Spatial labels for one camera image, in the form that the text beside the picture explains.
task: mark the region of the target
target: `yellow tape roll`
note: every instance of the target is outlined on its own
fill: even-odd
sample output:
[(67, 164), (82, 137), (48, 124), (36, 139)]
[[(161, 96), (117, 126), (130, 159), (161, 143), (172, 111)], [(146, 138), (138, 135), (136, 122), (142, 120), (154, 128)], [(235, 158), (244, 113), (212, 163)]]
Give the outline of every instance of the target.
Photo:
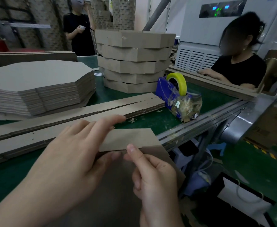
[(167, 75), (166, 79), (173, 83), (174, 85), (177, 84), (176, 89), (181, 96), (185, 96), (187, 93), (187, 83), (182, 74), (179, 72), (173, 72)]

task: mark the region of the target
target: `octagonal cardboard stack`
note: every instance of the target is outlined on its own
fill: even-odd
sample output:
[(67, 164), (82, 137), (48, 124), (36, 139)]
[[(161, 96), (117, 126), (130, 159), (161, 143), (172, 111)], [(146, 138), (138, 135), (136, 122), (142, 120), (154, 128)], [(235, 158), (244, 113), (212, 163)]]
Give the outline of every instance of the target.
[(37, 116), (71, 105), (82, 107), (94, 90), (93, 70), (80, 62), (34, 61), (0, 67), (0, 113)]
[(125, 93), (156, 90), (170, 65), (175, 34), (132, 30), (95, 30), (104, 85)]

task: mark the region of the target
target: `gray pipe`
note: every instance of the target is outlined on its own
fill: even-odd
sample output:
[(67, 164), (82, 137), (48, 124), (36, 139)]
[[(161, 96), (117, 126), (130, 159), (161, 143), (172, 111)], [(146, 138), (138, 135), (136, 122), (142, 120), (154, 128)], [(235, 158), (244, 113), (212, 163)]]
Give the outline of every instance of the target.
[(171, 0), (161, 0), (160, 3), (158, 4), (156, 10), (152, 14), (151, 18), (148, 20), (146, 26), (144, 27), (143, 31), (150, 31), (152, 26), (155, 24), (159, 16), (162, 14), (164, 9), (167, 7)]

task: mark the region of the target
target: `person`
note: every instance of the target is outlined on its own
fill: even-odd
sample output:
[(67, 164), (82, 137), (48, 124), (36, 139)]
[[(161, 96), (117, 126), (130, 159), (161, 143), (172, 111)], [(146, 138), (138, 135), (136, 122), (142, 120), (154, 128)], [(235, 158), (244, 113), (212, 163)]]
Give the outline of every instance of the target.
[(77, 56), (95, 55), (89, 17), (82, 14), (84, 0), (68, 0), (72, 11), (63, 17), (64, 32)]
[(228, 84), (249, 89), (257, 88), (266, 72), (265, 62), (252, 52), (265, 24), (254, 12), (248, 12), (233, 20), (223, 31), (220, 50), (223, 54), (211, 69), (198, 73)]
[[(0, 202), (0, 227), (44, 226), (89, 197), (120, 152), (95, 161), (106, 135), (125, 116), (66, 127), (43, 151), (23, 181)], [(134, 194), (142, 200), (140, 226), (184, 227), (174, 168), (132, 144), (123, 157), (136, 165)]]

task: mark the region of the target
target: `fingernail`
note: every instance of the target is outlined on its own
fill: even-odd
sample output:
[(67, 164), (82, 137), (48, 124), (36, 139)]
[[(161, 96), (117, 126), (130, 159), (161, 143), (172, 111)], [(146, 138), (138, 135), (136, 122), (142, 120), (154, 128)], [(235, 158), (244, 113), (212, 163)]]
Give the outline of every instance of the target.
[(139, 188), (139, 181), (135, 181), (134, 186), (135, 186), (136, 189), (138, 189)]
[(114, 161), (114, 160), (117, 160), (120, 155), (121, 153), (119, 151), (115, 151), (112, 153), (111, 158)]
[(135, 146), (134, 146), (133, 144), (129, 144), (129, 145), (127, 146), (127, 150), (128, 150), (129, 152), (133, 152), (133, 151), (135, 151)]

